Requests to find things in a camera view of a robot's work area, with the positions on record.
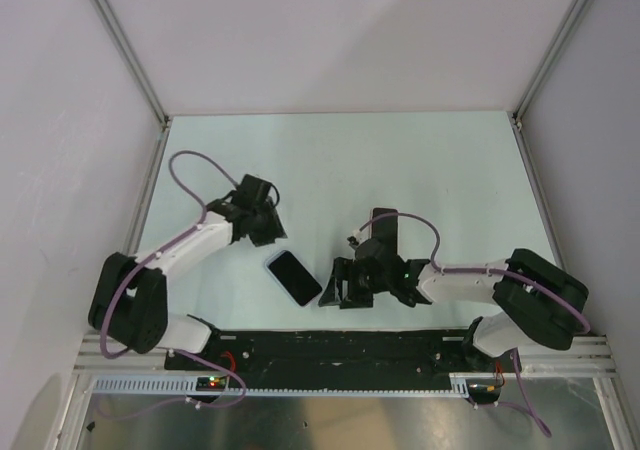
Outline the black smartphone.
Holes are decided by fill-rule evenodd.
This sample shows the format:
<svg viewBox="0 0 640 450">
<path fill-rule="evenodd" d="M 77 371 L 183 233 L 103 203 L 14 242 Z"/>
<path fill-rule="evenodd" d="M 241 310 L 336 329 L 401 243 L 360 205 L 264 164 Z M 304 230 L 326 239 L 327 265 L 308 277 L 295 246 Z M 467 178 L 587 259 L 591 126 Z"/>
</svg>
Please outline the black smartphone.
<svg viewBox="0 0 640 450">
<path fill-rule="evenodd" d="M 377 253 L 398 254 L 398 210 L 376 207 L 371 217 L 375 222 L 371 224 L 371 238 Z"/>
</svg>

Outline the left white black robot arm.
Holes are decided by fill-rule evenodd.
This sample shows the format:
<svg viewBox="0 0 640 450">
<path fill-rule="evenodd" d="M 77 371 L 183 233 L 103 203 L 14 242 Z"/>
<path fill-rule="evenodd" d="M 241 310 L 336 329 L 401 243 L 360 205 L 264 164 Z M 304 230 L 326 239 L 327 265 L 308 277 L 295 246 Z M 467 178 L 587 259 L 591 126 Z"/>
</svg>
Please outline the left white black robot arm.
<svg viewBox="0 0 640 450">
<path fill-rule="evenodd" d="M 256 247 L 286 236 L 277 213 L 277 187 L 245 175 L 226 196 L 202 206 L 198 220 L 159 249 L 111 254 L 104 262 L 88 313 L 108 358 L 109 338 L 126 351 L 146 354 L 156 348 L 186 351 L 201 369 L 214 367 L 222 346 L 213 327 L 194 316 L 171 313 L 169 287 L 204 259 L 247 238 Z"/>
</svg>

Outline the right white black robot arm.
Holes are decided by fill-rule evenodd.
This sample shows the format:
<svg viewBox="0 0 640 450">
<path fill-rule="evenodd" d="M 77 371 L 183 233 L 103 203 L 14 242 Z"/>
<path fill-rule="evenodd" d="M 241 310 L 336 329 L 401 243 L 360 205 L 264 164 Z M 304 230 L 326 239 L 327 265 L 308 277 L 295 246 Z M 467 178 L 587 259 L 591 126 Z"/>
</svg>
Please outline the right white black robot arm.
<svg viewBox="0 0 640 450">
<path fill-rule="evenodd" d="M 524 248 L 484 265 L 441 267 L 429 259 L 404 260 L 371 238 L 356 246 L 353 258 L 335 259 L 319 304 L 370 308 L 381 293 L 408 307 L 454 301 L 499 307 L 499 313 L 472 322 L 461 348 L 464 363 L 476 371 L 523 345 L 566 351 L 575 336 L 590 330 L 583 314 L 586 286 Z"/>
</svg>

